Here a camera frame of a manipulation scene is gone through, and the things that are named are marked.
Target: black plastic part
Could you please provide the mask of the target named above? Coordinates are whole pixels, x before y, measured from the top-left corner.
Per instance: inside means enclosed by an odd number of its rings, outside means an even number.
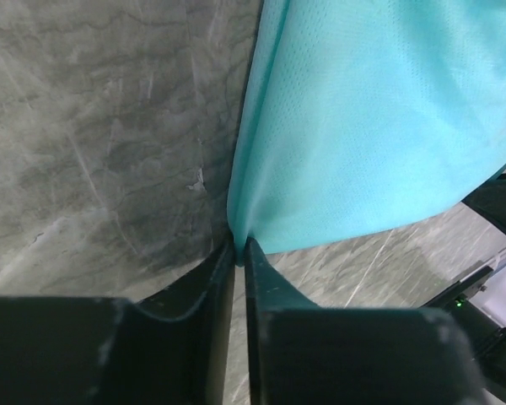
[[[0,405],[221,404],[233,287],[229,240],[139,305],[0,298]]]
[[[506,234],[506,174],[483,183],[463,203]]]
[[[440,310],[325,309],[245,247],[252,405],[485,404],[468,341]]]
[[[484,266],[462,281],[456,281],[442,293],[433,297],[423,306],[441,308],[445,310],[447,305],[455,305],[457,299],[460,302],[472,298],[480,290],[483,284],[493,275],[493,269]]]
[[[506,403],[506,328],[500,327],[470,301],[493,270],[484,267],[457,282],[425,306],[449,313],[471,341],[473,358],[486,378],[487,389]]]

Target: scratch mark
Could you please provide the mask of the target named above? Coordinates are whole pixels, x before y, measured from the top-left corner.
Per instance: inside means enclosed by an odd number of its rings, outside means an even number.
[[[347,303],[345,304],[345,308],[350,304],[350,302],[353,300],[354,296],[356,295],[356,293],[360,290],[360,287],[362,287],[362,284],[363,284],[363,281],[365,280],[365,278],[368,276],[369,274],[369,271],[371,270],[371,268],[373,268],[373,265],[374,263],[376,262],[377,260],[377,257],[379,257],[380,253],[385,249],[386,245],[388,244],[388,240],[390,240],[392,234],[394,233],[394,230],[392,229],[390,231],[390,233],[388,234],[388,237],[386,238],[385,240],[385,243],[382,244],[382,246],[380,247],[379,251],[377,251],[377,254],[374,256],[373,258],[373,261],[371,262],[371,264],[369,264],[369,267],[367,268],[367,270],[365,271],[365,273],[363,274],[362,276],[362,279],[360,280],[360,282],[358,283],[358,285],[356,286],[356,288],[354,289],[353,293],[351,294],[350,298],[348,299]]]
[[[234,391],[234,394],[233,394],[233,403],[234,401],[236,401],[236,398],[238,397],[238,394],[240,393],[240,389],[242,388],[242,386],[244,386],[245,382],[248,380],[248,375],[246,374],[244,376],[244,378],[242,378],[242,381],[240,381],[240,383],[238,384],[238,387],[236,388],[236,391]]]
[[[476,240],[474,241],[474,243],[471,245],[471,247],[468,248],[469,251],[472,250],[472,248],[474,246],[476,246],[476,244],[480,241],[480,239],[486,234],[486,232],[489,230],[489,228],[491,228],[491,224],[487,224],[486,228],[483,230],[483,232],[481,232],[481,234],[476,238]]]
[[[8,64],[6,63],[6,60],[3,58],[3,56],[2,56],[1,53],[0,53],[0,63],[2,64],[3,71],[6,73],[6,75],[9,78],[9,80],[11,81],[11,83],[13,84],[13,86],[19,92],[19,95],[21,96],[21,98],[24,99],[24,103],[26,104],[26,106],[28,107],[28,109],[30,111],[32,111],[32,107],[30,106],[30,103],[28,102],[28,98],[26,97],[26,94],[24,93],[23,89],[20,87],[20,85],[17,82],[17,80],[15,80],[15,78],[11,74],[11,71],[9,70]]]
[[[78,163],[80,164],[81,168],[83,169],[83,173],[86,176],[86,180],[88,180],[88,183],[90,185],[90,189],[92,190],[92,193],[95,195],[95,198],[100,202],[101,207],[105,208],[107,210],[107,212],[109,212],[109,209],[107,208],[107,206],[103,202],[103,199],[101,198],[101,196],[99,195],[99,193],[97,192],[97,190],[95,188],[95,184],[92,181],[92,177],[90,176],[88,167],[86,166],[86,163],[84,162],[84,158],[81,155],[80,151],[78,150],[78,145],[75,142],[75,139],[73,139],[73,137],[71,136],[71,133],[69,133],[69,132],[67,133],[67,139],[69,139],[69,142],[73,146],[73,150],[75,151],[75,154],[77,155]],[[124,231],[121,228],[120,221],[118,218],[118,213],[114,212],[113,214],[114,215],[112,218],[114,219],[114,222],[118,228],[118,231],[120,232],[121,237],[126,242],[126,244],[135,252],[135,254],[138,255],[139,254],[138,250],[135,248],[135,246],[133,246],[133,244],[129,241],[129,239],[127,239],[126,234],[124,234]]]

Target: marble surface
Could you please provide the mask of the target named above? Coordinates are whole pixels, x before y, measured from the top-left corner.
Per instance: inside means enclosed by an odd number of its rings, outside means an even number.
[[[0,0],[0,294],[140,300],[223,237],[261,0]],[[506,246],[462,204],[271,256],[322,305],[419,305]],[[247,403],[237,270],[225,403]]]

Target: gray marble wall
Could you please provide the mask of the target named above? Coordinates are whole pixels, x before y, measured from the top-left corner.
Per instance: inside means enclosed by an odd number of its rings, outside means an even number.
[[[221,240],[259,11],[0,0],[0,294],[119,294]]]

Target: turquoise fabric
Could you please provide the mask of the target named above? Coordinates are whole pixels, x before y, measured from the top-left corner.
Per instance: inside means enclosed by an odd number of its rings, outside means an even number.
[[[442,213],[506,164],[506,0],[266,0],[229,190],[238,250]]]

